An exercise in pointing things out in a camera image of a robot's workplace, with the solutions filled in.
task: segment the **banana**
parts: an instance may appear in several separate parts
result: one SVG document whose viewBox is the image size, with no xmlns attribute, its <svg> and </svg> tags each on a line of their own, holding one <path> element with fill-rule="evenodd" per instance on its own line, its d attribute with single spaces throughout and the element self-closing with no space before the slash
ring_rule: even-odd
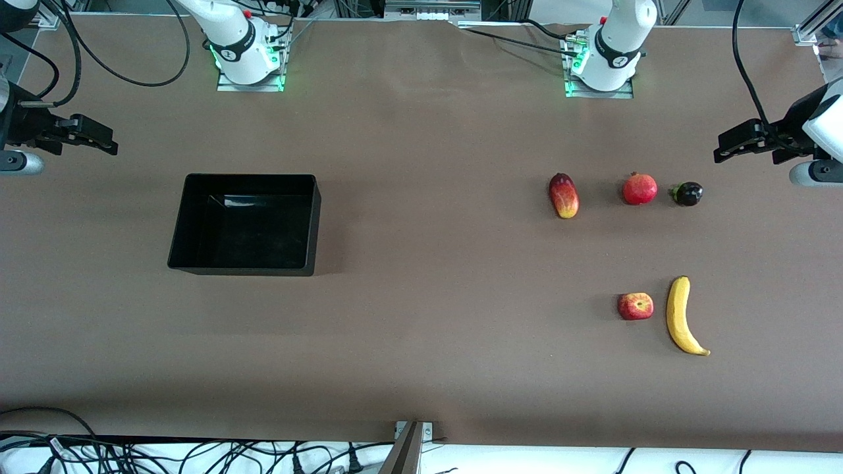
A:
<svg viewBox="0 0 843 474">
<path fill-rule="evenodd" d="M 688 316 L 685 309 L 688 306 L 688 294 L 690 293 L 690 280 L 688 277 L 679 277 L 674 280 L 670 287 L 668 296 L 668 329 L 670 336 L 680 349 L 695 355 L 707 356 L 711 351 L 703 348 L 696 341 L 688 329 Z"/>
</svg>

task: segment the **dark purple fruit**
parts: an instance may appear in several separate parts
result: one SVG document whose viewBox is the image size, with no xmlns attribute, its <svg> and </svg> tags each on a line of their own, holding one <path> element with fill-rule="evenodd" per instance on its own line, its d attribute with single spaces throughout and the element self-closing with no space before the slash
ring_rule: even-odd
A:
<svg viewBox="0 0 843 474">
<path fill-rule="evenodd" d="M 680 206 L 696 206 L 702 199 L 702 186 L 700 183 L 688 181 L 670 190 L 670 196 Z"/>
</svg>

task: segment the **table surface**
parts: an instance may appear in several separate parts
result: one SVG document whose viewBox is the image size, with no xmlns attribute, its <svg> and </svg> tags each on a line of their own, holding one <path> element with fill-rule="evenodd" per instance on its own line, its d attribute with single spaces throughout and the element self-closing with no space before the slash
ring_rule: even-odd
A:
<svg viewBox="0 0 843 474">
<path fill-rule="evenodd" d="M 124 74 L 180 65 L 173 18 L 77 23 Z M 843 448 L 843 194 L 791 186 L 769 156 L 714 165 L 717 134 L 755 116 L 728 30 L 656 29 L 634 100 L 581 100 L 552 53 L 440 22 L 319 22 L 284 93 L 217 93 L 188 24 L 168 87 L 85 57 L 59 111 L 113 127 L 119 156 L 67 147 L 0 186 L 4 406 L 69 408 L 103 434 L 387 439 L 423 418 L 453 443 Z M 788 31 L 741 41 L 771 117 L 822 84 Z M 67 36 L 36 46 L 63 94 Z M 30 61 L 24 85 L 47 77 Z M 655 202 L 620 202 L 632 171 Z M 569 221 L 556 172 L 582 199 Z M 316 175 L 316 275 L 169 270 L 189 173 Z M 671 204 L 684 180 L 701 205 Z M 679 275 L 708 358 L 668 335 Z M 656 315 L 620 320 L 617 295 L 640 291 Z"/>
</svg>

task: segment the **black bin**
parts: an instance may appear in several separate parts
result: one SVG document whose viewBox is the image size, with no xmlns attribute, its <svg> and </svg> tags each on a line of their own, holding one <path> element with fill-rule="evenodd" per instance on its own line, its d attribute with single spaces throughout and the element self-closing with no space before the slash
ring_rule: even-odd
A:
<svg viewBox="0 0 843 474">
<path fill-rule="evenodd" d="M 320 204 L 313 175 L 188 175 L 167 265 L 196 275 L 309 277 Z"/>
</svg>

